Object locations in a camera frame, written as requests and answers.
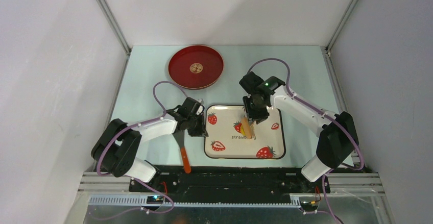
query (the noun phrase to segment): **red round lid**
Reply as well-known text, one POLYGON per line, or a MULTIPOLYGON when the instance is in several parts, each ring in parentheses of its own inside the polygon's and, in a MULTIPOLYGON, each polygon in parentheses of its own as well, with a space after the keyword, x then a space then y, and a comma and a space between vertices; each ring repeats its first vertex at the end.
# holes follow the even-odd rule
POLYGON ((217 51, 207 46, 193 45, 174 54, 169 62, 169 75, 183 88, 198 90, 215 83, 223 68, 223 58, 217 51))

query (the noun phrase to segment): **strawberry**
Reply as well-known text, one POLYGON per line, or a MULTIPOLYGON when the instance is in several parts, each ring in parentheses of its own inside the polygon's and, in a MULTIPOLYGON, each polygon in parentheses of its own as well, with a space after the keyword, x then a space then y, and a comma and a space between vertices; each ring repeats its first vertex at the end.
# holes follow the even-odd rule
POLYGON ((217 123, 217 116, 214 113, 209 113, 207 115, 207 121, 209 121, 211 125, 214 125, 217 123))
POLYGON ((280 128, 280 124, 279 124, 279 123, 274 123, 274 124, 271 126, 271 130, 277 130, 278 128, 280 128))
POLYGON ((210 145, 214 151, 224 151, 226 149, 226 147, 219 141, 213 141, 210 145))
POLYGON ((242 132, 240 131, 241 126, 242 126, 242 123, 240 121, 238 121, 238 122, 234 123, 233 127, 237 132, 242 134, 242 132))
POLYGON ((260 159, 272 159, 274 156, 275 156, 274 148, 270 146, 265 146, 261 148, 256 154, 256 157, 260 159))

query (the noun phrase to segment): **light blue tabletop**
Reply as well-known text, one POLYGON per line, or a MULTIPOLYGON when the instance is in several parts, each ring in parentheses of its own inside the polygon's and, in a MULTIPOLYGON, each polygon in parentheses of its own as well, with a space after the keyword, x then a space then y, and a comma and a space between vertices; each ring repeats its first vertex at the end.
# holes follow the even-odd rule
MULTIPOLYGON (((136 122, 154 118, 162 110, 152 95, 159 81, 171 81, 168 62, 172 55, 185 46, 134 46, 122 81, 112 119, 136 122)), ((185 90, 188 96, 202 98, 207 108, 214 104, 242 104, 246 95, 238 84, 249 67, 264 58, 285 60, 291 68, 290 86, 305 99, 331 111, 338 112, 331 82, 319 46, 295 45, 215 45, 224 59, 220 79, 203 90, 185 90)), ((286 79, 286 69, 279 62, 269 61, 257 65, 253 71, 264 80, 270 76, 286 79)), ((156 94, 167 109, 182 104, 182 92, 170 84, 158 86, 156 94)), ((281 111, 284 126, 286 154, 278 160, 211 159, 204 154, 204 138, 191 138, 185 134, 185 148, 191 166, 232 167, 302 167, 315 154, 318 139, 303 124, 281 111)), ((179 147, 173 136, 161 136, 141 142, 137 157, 153 164, 182 165, 179 147)), ((353 165, 349 156, 346 163, 353 165)))

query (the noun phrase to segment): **white wall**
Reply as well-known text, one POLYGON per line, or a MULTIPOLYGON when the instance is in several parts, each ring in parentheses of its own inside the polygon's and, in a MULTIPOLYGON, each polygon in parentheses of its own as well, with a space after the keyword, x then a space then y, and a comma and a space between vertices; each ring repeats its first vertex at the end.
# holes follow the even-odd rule
POLYGON ((433 0, 360 0, 331 58, 397 223, 432 223, 433 0))
POLYGON ((0 0, 1 223, 63 223, 124 63, 95 0, 0 0))
POLYGON ((107 0, 132 45, 326 45, 350 0, 107 0))

